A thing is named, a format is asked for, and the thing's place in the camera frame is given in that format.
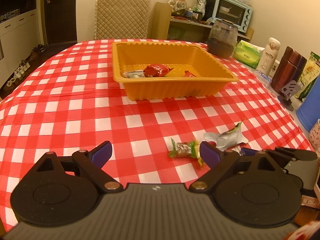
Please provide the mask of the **orange plastic tray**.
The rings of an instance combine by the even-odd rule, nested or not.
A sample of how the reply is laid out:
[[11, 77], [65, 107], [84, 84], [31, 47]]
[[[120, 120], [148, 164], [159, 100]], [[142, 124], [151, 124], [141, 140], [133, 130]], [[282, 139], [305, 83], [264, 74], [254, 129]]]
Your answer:
[[[215, 95], [239, 79], [224, 64], [196, 44], [170, 42], [114, 42], [113, 78], [123, 84], [130, 100]], [[161, 77], [125, 76], [156, 65], [168, 68]]]

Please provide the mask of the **dark wooden door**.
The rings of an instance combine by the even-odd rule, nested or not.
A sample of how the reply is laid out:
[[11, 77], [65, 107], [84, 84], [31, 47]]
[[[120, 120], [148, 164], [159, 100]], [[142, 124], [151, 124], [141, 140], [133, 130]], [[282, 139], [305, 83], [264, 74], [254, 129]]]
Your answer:
[[44, 0], [44, 16], [49, 45], [77, 41], [76, 0]]

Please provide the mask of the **yellow candy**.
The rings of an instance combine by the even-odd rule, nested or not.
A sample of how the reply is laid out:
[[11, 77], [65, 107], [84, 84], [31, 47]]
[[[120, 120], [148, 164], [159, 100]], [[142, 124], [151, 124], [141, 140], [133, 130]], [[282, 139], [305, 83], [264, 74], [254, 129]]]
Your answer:
[[200, 156], [200, 143], [199, 143], [198, 141], [195, 141], [195, 146], [194, 146], [194, 148], [195, 148], [195, 157], [196, 157], [196, 159], [197, 159], [197, 162], [198, 162], [199, 165], [200, 165], [200, 168], [202, 168], [203, 165], [204, 165], [204, 161], [203, 161], [203, 159], [202, 159], [201, 156]]

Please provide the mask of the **white miffy bottle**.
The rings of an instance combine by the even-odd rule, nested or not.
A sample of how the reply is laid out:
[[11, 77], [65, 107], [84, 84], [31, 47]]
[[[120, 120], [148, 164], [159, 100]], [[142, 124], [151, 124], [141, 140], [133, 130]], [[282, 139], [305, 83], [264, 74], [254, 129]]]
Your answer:
[[262, 53], [256, 70], [262, 72], [265, 75], [268, 75], [273, 67], [275, 60], [277, 59], [280, 46], [281, 44], [277, 39], [270, 37], [268, 39], [268, 44], [266, 45]]

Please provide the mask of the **light blue toaster oven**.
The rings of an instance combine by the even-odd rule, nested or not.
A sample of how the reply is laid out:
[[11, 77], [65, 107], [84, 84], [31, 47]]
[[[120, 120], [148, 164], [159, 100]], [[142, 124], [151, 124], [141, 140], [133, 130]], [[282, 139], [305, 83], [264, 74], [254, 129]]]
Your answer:
[[241, 33], [246, 33], [253, 15], [253, 9], [238, 0], [206, 0], [205, 14], [214, 23], [216, 19], [232, 22]]

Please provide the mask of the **orange lid snack jar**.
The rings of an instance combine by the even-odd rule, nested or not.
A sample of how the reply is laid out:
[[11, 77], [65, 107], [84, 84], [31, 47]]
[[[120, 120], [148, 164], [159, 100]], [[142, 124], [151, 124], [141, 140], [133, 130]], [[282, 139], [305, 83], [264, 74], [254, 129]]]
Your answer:
[[169, 0], [168, 4], [171, 6], [172, 16], [183, 16], [188, 7], [185, 0]]

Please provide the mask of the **silver green snack pouch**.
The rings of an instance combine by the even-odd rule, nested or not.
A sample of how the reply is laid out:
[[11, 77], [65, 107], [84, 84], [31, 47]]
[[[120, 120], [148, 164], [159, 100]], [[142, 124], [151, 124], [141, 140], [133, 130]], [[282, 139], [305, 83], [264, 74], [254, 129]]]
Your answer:
[[233, 129], [220, 134], [206, 132], [203, 137], [205, 141], [213, 142], [217, 149], [225, 151], [228, 148], [248, 143], [248, 139], [242, 134], [241, 125], [242, 122], [239, 122]]

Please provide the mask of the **green sunflower seed bag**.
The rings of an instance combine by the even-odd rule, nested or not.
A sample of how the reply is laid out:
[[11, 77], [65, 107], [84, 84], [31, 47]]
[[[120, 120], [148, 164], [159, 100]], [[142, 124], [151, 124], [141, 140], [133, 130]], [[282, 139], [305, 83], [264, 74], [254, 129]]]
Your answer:
[[303, 101], [307, 97], [318, 76], [319, 76], [319, 55], [317, 55], [312, 51], [303, 69], [303, 72], [298, 80], [300, 91], [295, 94], [295, 97], [298, 100]]

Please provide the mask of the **blue plastic pitcher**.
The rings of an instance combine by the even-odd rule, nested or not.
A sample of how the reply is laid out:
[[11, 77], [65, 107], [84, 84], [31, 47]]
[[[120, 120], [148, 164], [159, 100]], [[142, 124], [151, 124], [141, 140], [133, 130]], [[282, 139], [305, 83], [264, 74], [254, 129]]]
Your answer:
[[315, 80], [312, 89], [296, 111], [296, 115], [303, 127], [310, 132], [320, 117], [320, 80]]

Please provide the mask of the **red long snack packet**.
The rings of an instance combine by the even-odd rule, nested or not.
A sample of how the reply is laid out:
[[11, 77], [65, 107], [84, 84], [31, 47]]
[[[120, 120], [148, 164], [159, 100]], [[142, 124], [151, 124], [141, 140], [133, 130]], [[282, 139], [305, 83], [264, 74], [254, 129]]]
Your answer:
[[178, 69], [178, 68], [172, 68], [172, 70], [165, 75], [165, 77], [184, 77], [184, 76], [185, 76], [185, 70]]

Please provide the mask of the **red candy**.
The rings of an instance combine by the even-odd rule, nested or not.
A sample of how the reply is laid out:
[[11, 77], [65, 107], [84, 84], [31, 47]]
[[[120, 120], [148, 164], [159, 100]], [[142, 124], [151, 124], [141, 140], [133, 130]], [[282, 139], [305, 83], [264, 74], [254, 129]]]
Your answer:
[[192, 72], [186, 70], [184, 72], [184, 77], [197, 77], [195, 74], [193, 74]]

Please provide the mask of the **grey dark snack packet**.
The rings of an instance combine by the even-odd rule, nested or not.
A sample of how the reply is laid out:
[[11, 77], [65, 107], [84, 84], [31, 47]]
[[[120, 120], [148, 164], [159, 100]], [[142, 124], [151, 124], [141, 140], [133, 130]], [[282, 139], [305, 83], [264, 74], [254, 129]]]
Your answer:
[[129, 79], [145, 77], [144, 70], [134, 70], [134, 71], [130, 71], [130, 72], [124, 72], [123, 76], [125, 78], [129, 78]]

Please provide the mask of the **brown metal thermos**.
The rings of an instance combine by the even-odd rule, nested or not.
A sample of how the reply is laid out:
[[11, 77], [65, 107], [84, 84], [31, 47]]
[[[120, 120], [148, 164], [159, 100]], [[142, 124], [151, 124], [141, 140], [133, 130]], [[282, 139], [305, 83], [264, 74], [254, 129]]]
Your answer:
[[280, 64], [272, 78], [271, 87], [279, 95], [285, 85], [292, 80], [298, 81], [307, 63], [307, 59], [291, 47], [287, 47], [281, 58]]

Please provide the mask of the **dark glass jar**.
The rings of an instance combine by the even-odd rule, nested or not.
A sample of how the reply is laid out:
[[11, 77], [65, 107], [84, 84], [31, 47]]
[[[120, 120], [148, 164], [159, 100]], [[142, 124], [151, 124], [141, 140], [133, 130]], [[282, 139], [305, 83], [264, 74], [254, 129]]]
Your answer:
[[238, 28], [232, 22], [217, 19], [208, 36], [207, 50], [215, 56], [227, 59], [233, 53], [237, 37]]

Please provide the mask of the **green brown candy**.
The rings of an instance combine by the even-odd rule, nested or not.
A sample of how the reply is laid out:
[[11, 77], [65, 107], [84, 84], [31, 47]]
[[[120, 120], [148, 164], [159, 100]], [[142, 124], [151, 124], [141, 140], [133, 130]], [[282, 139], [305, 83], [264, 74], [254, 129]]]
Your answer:
[[175, 142], [171, 139], [172, 150], [168, 154], [171, 158], [194, 158], [198, 159], [200, 157], [199, 148], [200, 143], [196, 140], [190, 142]]

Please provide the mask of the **green tissue pack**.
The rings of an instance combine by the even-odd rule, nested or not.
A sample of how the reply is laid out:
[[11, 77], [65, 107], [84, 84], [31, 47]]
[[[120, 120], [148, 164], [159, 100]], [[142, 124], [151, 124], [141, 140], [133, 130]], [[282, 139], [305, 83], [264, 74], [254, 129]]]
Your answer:
[[241, 40], [236, 44], [232, 57], [239, 62], [256, 69], [263, 51], [263, 47]]

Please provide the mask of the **red white checkered tablecloth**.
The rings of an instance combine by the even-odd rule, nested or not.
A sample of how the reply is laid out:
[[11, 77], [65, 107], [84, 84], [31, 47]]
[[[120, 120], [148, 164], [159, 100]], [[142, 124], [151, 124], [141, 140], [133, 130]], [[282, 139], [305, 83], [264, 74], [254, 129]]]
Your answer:
[[1, 220], [16, 225], [10, 195], [48, 151], [69, 156], [103, 141], [113, 146], [104, 170], [122, 184], [185, 183], [208, 168], [168, 156], [172, 141], [202, 140], [241, 123], [248, 147], [310, 149], [300, 127], [263, 84], [234, 59], [238, 81], [215, 96], [131, 101], [114, 81], [112, 42], [87, 41], [39, 66], [1, 102]]

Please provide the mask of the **dark red chocolate packet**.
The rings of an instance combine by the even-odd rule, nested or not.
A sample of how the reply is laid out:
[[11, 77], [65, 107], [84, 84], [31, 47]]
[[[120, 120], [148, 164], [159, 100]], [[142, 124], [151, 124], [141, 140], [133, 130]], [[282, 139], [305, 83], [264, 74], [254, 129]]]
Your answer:
[[164, 77], [172, 68], [163, 64], [150, 64], [144, 69], [145, 77]]

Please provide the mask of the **white cabinet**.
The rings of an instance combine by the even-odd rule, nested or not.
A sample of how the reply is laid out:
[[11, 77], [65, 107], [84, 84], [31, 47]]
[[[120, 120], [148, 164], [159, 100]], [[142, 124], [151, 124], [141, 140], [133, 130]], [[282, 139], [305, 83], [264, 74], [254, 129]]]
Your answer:
[[1, 0], [1, 85], [38, 44], [36, 0]]

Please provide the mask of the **wooden side shelf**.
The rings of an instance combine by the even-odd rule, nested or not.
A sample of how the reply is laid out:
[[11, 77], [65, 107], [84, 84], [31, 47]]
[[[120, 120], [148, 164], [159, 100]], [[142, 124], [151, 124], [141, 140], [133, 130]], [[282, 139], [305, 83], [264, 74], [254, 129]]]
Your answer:
[[152, 12], [151, 39], [207, 42], [211, 25], [174, 18], [167, 3], [156, 2]]

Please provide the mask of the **white patterned mug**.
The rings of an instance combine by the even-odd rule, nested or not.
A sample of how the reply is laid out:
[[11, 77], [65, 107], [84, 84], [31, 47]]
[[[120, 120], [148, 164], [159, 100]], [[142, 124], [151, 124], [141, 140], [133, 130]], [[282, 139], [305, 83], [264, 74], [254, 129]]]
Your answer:
[[319, 152], [320, 148], [320, 119], [316, 121], [309, 133], [309, 142], [314, 150]]

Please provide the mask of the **quilted beige chair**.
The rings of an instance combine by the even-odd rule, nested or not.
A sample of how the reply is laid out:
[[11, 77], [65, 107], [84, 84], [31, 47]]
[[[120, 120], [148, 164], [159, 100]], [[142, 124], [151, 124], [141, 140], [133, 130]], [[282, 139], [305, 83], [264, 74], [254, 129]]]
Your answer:
[[149, 32], [151, 0], [96, 0], [94, 39], [144, 39]]

